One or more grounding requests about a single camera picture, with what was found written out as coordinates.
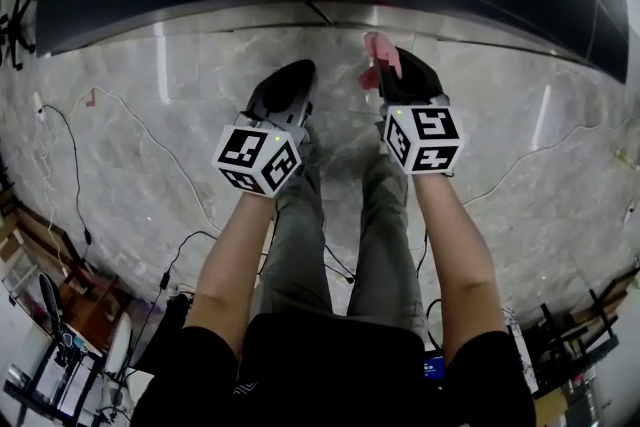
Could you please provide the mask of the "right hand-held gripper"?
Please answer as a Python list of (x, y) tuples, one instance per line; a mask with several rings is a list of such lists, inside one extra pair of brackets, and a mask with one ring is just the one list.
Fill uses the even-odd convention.
[[(459, 113), (450, 106), (436, 71), (397, 47), (402, 76), (386, 60), (375, 60), (378, 90), (387, 108), (383, 141), (407, 175), (452, 174), (464, 147)], [(427, 103), (407, 99), (430, 99)]]

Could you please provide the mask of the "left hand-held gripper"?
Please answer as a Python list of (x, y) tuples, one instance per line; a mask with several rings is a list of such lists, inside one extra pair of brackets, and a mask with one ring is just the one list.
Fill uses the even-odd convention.
[(302, 59), (256, 86), (246, 111), (224, 127), (211, 160), (231, 187), (266, 198), (282, 189), (302, 163), (298, 148), (306, 131), (301, 126), (311, 109), (315, 84), (315, 63)]

